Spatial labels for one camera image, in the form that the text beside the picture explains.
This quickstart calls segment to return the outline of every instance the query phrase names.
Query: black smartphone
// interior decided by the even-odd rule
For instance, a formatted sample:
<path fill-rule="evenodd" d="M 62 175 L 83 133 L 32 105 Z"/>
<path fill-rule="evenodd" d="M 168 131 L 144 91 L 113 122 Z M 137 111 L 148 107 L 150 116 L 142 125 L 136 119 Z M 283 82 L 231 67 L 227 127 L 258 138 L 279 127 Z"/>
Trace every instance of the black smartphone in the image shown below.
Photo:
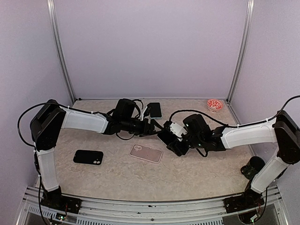
<path fill-rule="evenodd" d="M 103 152 L 91 150 L 77 150 L 73 162 L 91 165 L 100 165 L 103 159 Z"/>
<path fill-rule="evenodd" d="M 176 135 L 171 134 L 167 130 L 164 130 L 161 133 L 158 133 L 157 137 L 159 138 L 159 140 L 161 140 L 167 146 L 177 139 Z"/>
<path fill-rule="evenodd" d="M 159 102 L 151 102 L 147 105 L 150 108 L 150 118 L 151 119 L 161 119 L 161 108 Z"/>

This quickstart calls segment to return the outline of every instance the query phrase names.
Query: wire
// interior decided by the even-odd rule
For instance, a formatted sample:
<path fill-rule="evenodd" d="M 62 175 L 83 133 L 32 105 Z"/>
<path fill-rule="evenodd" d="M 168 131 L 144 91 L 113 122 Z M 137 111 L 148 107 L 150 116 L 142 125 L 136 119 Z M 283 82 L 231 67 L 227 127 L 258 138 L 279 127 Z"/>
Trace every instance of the wire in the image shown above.
<path fill-rule="evenodd" d="M 261 214 L 261 212 L 262 212 L 262 206 L 260 203 L 258 203 L 258 213 Z"/>
<path fill-rule="evenodd" d="M 144 104 L 143 104 L 143 102 L 140 99 L 134 99 L 133 101 L 134 102 L 140 102 L 142 104 L 142 109 L 144 108 Z"/>
<path fill-rule="evenodd" d="M 45 218 L 43 216 L 43 213 L 42 213 L 42 207 L 41 207 L 41 201 L 40 201 L 40 197 L 41 197 L 41 187 L 42 187 L 42 177 L 40 176 L 39 177 L 39 188 L 38 188 L 38 207 L 39 207 L 39 212 L 41 214 L 41 217 L 42 217 L 42 220 L 43 222 L 48 225 L 45 221 Z"/>
<path fill-rule="evenodd" d="M 266 188 L 266 200 L 264 202 L 264 208 L 263 208 L 262 213 L 260 214 L 259 218 L 257 218 L 257 220 L 254 221 L 255 223 L 263 217 L 263 214 L 266 211 L 266 207 L 267 207 L 267 199 L 268 199 L 268 187 Z"/>
<path fill-rule="evenodd" d="M 203 116 L 206 116 L 206 117 L 210 118 L 212 121 L 215 121 L 215 122 L 218 123 L 218 124 L 221 124 L 221 125 L 223 125 L 223 126 L 228 127 L 228 124 L 222 123 L 221 121 L 218 121 L 217 119 L 215 119 L 215 118 L 209 116 L 208 114 L 206 114 L 206 113 L 204 113 L 204 112 L 201 112 L 201 111 L 199 111 L 199 110 L 194 110 L 194 109 L 182 109 L 182 110 L 177 110 L 177 111 L 175 111 L 175 112 L 173 112 L 173 113 L 171 114 L 171 116 L 170 116 L 170 118 L 169 118 L 169 121 L 172 120 L 172 117 L 173 117 L 175 114 L 181 113 L 181 112 L 195 112 L 195 113 L 199 113 L 199 114 L 202 114 Z"/>
<path fill-rule="evenodd" d="M 40 104 L 34 105 L 34 106 L 32 106 L 32 107 L 26 109 L 26 110 L 20 115 L 20 117 L 19 117 L 19 119 L 18 119 L 17 129 L 18 129 L 18 134 L 19 134 L 21 140 L 22 140 L 26 145 L 31 146 L 31 147 L 33 147 L 33 148 L 35 148 L 35 146 L 34 146 L 33 144 L 29 144 L 27 141 L 24 140 L 24 138 L 23 138 L 23 136 L 22 136 L 22 134 L 21 134 L 21 131 L 20 131 L 20 122 L 21 122 L 22 117 L 23 117 L 26 113 L 28 113 L 30 110 L 32 110 L 32 109 L 34 109 L 34 108 L 37 108 L 37 107 L 39 107 L 39 106 L 42 106 L 42 105 L 57 105 L 57 106 L 60 106 L 60 107 L 66 108 L 66 109 L 70 109 L 70 110 L 74 110 L 74 111 L 77 111 L 77 112 L 81 112 L 81 113 L 91 113 L 91 112 L 88 112 L 88 111 L 84 111 L 84 110 L 80 110 L 80 109 L 74 109 L 74 108 L 67 107 L 67 106 L 65 106 L 65 105 L 61 105 L 61 104 L 59 104 L 59 103 L 53 103 L 53 102 L 40 103 Z"/>
<path fill-rule="evenodd" d="M 289 99 L 284 103 L 284 105 L 282 106 L 282 108 L 276 113 L 276 115 L 274 115 L 273 117 L 269 118 L 268 121 L 275 119 L 275 118 L 283 111 L 283 109 L 286 107 L 286 105 L 287 105 L 290 101 L 292 101 L 293 99 L 295 99 L 295 98 L 300 98 L 300 95 L 296 95 L 296 96 L 294 96 L 294 97 L 289 98 Z M 253 123 L 248 123 L 248 124 L 243 124 L 243 125 L 239 125 L 239 126 L 230 126 L 230 125 L 228 125 L 228 124 L 225 124 L 225 123 L 223 123 L 223 122 L 221 122 L 221 121 L 219 121 L 219 120 L 217 120 L 217 119 L 215 119 L 215 118 L 209 116 L 208 114 L 206 114 L 206 113 L 204 113 L 204 112 L 201 112 L 201 111 L 198 111 L 198 110 L 194 110 L 194 109 L 177 110 L 177 111 L 175 111 L 175 112 L 173 112 L 173 113 L 171 114 L 171 116 L 170 116 L 170 118 L 169 118 L 169 121 L 172 120 L 172 117 L 173 117 L 175 114 L 180 113 L 180 112 L 195 112 L 195 113 L 202 114 L 203 116 L 206 116 L 206 117 L 208 117 L 209 119 L 211 119 L 212 121 L 215 121 L 216 123 L 218 123 L 218 124 L 220 124 L 220 125 L 222 125 L 222 126 L 224 126 L 224 127 L 227 127 L 227 128 L 244 128 L 244 127 L 248 127 L 248 126 L 252 126 L 252 125 L 257 125 L 257 124 L 261 124 L 261 123 L 265 123 L 265 122 L 266 122 L 266 120 L 262 120 L 262 121 L 253 122 Z"/>
<path fill-rule="evenodd" d="M 296 95 L 296 96 L 294 96 L 294 97 L 289 98 L 289 99 L 285 102 L 285 104 L 282 106 L 282 108 L 277 112 L 277 114 L 276 114 L 275 116 L 271 117 L 269 120 L 272 120 L 272 119 L 276 118 L 276 117 L 283 111 L 283 109 L 286 107 L 286 105 L 287 105 L 290 101 L 292 101 L 293 99 L 295 99 L 295 98 L 300 98 L 300 95 Z"/>
<path fill-rule="evenodd" d="M 203 153 L 202 152 L 200 152 L 200 150 L 199 149 L 196 149 L 197 151 L 198 151 L 198 153 L 201 155 L 201 156 L 203 156 L 203 157 L 207 157 L 207 155 L 208 155 L 208 152 L 206 152 L 206 154 L 205 155 L 203 155 Z"/>
<path fill-rule="evenodd" d="M 132 137 L 130 137 L 130 138 L 128 138 L 128 139 L 123 138 L 123 137 L 120 137 L 117 133 L 116 133 L 116 136 L 117 136 L 118 138 L 120 138 L 121 140 L 128 141 L 128 140 L 130 140 L 131 138 L 133 138 L 135 135 L 132 135 Z"/>
<path fill-rule="evenodd" d="M 114 112 L 115 109 L 112 109 L 111 111 L 107 112 L 107 115 L 111 115 Z"/>
<path fill-rule="evenodd" d="M 136 110 L 137 110 L 137 115 L 135 116 L 135 118 L 139 118 L 140 116 L 141 116 L 141 110 L 140 110 L 140 107 L 136 104 L 135 105 L 135 108 L 136 108 Z"/>

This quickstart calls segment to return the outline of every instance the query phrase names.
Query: white wall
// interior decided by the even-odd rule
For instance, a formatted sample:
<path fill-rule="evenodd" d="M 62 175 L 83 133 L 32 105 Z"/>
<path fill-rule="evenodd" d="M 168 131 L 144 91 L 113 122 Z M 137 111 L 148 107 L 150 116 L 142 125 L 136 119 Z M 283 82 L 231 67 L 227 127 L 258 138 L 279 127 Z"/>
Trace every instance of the white wall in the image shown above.
<path fill-rule="evenodd" d="M 276 114 L 284 102 L 300 94 L 300 1 L 255 0 L 246 55 L 233 108 L 242 122 Z M 300 125 L 300 99 L 285 109 Z M 254 146 L 268 160 L 275 146 Z M 300 221 L 300 163 L 290 166 L 278 181 L 292 225 Z"/>
<path fill-rule="evenodd" d="M 0 7 L 0 224 L 12 225 L 27 185 L 37 173 L 33 149 L 16 125 L 27 108 L 50 98 L 68 104 L 45 0 L 2 0 Z M 22 133 L 30 142 L 29 122 Z"/>
<path fill-rule="evenodd" d="M 246 0 L 56 0 L 77 98 L 226 98 Z"/>

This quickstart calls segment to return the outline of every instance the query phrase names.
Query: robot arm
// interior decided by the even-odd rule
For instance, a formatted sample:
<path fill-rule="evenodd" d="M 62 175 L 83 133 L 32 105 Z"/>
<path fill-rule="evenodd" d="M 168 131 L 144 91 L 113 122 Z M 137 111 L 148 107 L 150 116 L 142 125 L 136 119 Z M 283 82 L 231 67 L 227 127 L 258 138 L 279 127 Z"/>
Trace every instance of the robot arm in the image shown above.
<path fill-rule="evenodd" d="M 167 121 L 165 128 L 172 135 L 166 142 L 176 155 L 185 155 L 189 148 L 224 151 L 241 145 L 278 143 L 278 149 L 266 165 L 251 179 L 241 196 L 225 199 L 228 213 L 250 209 L 263 204 L 262 192 L 289 167 L 300 161 L 300 129 L 285 112 L 270 121 L 235 128 L 218 127 L 211 130 L 202 115 L 184 119 L 184 127 Z"/>
<path fill-rule="evenodd" d="M 35 145 L 35 164 L 42 177 L 45 200 L 41 204 L 61 210 L 65 205 L 72 207 L 73 213 L 78 213 L 80 200 L 70 199 L 61 195 L 61 189 L 56 177 L 54 149 L 61 129 L 73 128 L 90 130 L 104 135 L 113 135 L 121 130 L 139 136 L 154 135 L 155 121 L 142 117 L 132 117 L 134 110 L 141 114 L 136 103 L 129 99 L 121 99 L 112 115 L 100 112 L 86 112 L 68 107 L 61 107 L 55 100 L 49 100 L 30 123 L 32 140 Z"/>

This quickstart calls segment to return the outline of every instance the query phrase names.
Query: beige countertop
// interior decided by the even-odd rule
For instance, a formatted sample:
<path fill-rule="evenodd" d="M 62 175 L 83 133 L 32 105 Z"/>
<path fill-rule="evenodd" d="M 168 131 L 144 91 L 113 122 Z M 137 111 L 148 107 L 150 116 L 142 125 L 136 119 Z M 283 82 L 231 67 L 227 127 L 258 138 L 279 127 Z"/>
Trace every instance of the beige countertop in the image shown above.
<path fill-rule="evenodd" d="M 115 108 L 117 102 L 82 100 L 76 101 L 74 108 L 106 113 Z M 206 100 L 143 99 L 143 102 L 144 105 L 160 102 L 163 118 L 157 121 L 161 125 L 179 109 L 200 110 L 224 123 L 234 124 L 226 106 L 220 112 L 210 112 Z M 178 113 L 173 121 L 182 125 L 183 119 L 190 114 Z M 218 126 L 207 118 L 205 120 L 211 129 Z M 125 132 L 121 132 L 120 136 L 130 137 Z M 131 157 L 129 152 L 134 144 L 162 150 L 160 163 Z M 78 149 L 102 151 L 102 164 L 74 163 L 73 157 Z M 115 135 L 75 129 L 61 130 L 55 148 L 56 173 L 63 193 L 127 201 L 192 200 L 242 192 L 248 180 L 240 173 L 240 168 L 250 158 L 248 146 L 209 152 L 206 158 L 190 149 L 185 156 L 178 157 L 156 136 L 123 141 Z"/>

